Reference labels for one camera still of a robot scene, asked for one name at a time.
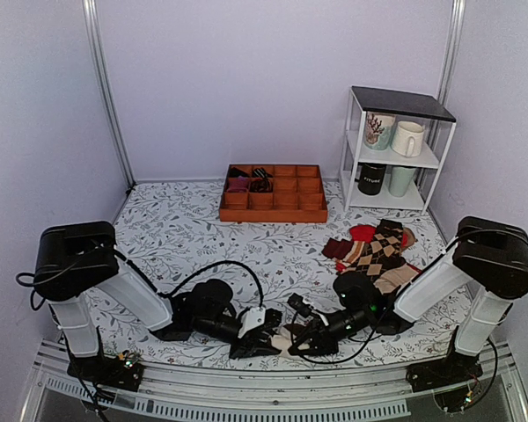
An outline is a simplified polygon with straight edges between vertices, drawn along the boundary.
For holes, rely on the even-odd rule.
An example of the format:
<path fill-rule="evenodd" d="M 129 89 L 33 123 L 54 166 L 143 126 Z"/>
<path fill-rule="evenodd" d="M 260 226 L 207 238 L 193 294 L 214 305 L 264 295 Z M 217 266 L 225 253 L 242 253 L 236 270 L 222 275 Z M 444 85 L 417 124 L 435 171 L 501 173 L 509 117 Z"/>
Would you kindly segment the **cream and brown sock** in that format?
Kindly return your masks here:
<path fill-rule="evenodd" d="M 305 326 L 302 324 L 285 324 L 278 328 L 276 334 L 270 338 L 270 345 L 280 351 L 280 356 L 286 359 L 296 359 L 296 355 L 292 355 L 289 349 L 292 346 L 292 340 L 296 339 L 304 330 Z"/>

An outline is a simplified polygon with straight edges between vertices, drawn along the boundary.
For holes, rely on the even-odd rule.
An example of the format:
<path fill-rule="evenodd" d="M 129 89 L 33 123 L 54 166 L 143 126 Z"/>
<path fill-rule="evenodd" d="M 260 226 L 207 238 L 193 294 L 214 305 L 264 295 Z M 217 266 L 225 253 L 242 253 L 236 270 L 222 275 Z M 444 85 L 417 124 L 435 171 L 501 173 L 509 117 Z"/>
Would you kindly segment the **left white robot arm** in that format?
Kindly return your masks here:
<path fill-rule="evenodd" d="M 264 306 L 261 285 L 256 287 L 258 303 L 241 312 L 232 304 L 232 288 L 219 279 L 199 282 L 189 291 L 178 285 L 162 293 L 117 249 L 109 222 L 46 229 L 34 271 L 18 273 L 15 281 L 52 308 L 71 354 L 95 382 L 106 381 L 114 369 L 100 351 L 101 336 L 85 301 L 92 288 L 116 300 L 161 341 L 186 341 L 198 332 L 229 344 L 233 360 L 280 353 L 272 337 L 282 314 Z"/>

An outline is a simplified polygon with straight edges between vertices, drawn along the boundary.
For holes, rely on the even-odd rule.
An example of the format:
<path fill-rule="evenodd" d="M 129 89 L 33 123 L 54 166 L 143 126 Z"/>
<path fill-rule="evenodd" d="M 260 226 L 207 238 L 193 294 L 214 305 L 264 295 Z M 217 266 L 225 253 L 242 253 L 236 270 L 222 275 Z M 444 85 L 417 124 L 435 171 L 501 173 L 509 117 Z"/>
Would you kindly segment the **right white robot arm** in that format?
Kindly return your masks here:
<path fill-rule="evenodd" d="M 408 330 L 427 310 L 469 282 L 480 290 L 465 320 L 454 331 L 450 354 L 437 365 L 437 375 L 455 383 L 468 373 L 489 335 L 508 314 L 512 303 L 528 293 L 528 236 L 523 229 L 467 216 L 441 254 L 402 287 L 384 293 L 373 273 L 384 252 L 372 253 L 333 283 L 342 309 L 320 314 L 300 295 L 290 306 L 309 323 L 290 339 L 288 353 L 311 363 L 337 354 L 339 343 L 369 326 L 383 335 Z"/>

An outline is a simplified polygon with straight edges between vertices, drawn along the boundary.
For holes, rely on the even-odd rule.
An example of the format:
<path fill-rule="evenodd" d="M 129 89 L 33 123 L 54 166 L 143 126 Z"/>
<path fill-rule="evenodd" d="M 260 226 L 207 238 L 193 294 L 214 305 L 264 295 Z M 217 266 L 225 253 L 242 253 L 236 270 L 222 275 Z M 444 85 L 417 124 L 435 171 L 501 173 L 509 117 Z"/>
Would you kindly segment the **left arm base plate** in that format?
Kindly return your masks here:
<path fill-rule="evenodd" d="M 127 365 L 123 360 L 97 354 L 78 358 L 69 354 L 70 365 L 67 373 L 94 385 L 137 392 L 143 379 L 144 365 Z"/>

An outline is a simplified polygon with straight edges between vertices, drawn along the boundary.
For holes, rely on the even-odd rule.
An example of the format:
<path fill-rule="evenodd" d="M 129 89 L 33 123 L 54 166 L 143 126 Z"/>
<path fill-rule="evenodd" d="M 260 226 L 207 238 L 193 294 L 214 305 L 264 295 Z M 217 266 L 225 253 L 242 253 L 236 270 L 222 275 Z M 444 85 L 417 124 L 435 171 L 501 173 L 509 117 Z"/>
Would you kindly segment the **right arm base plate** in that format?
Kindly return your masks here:
<path fill-rule="evenodd" d="M 406 380 L 413 392 L 438 389 L 482 376 L 477 357 L 450 355 L 442 359 L 409 365 Z"/>

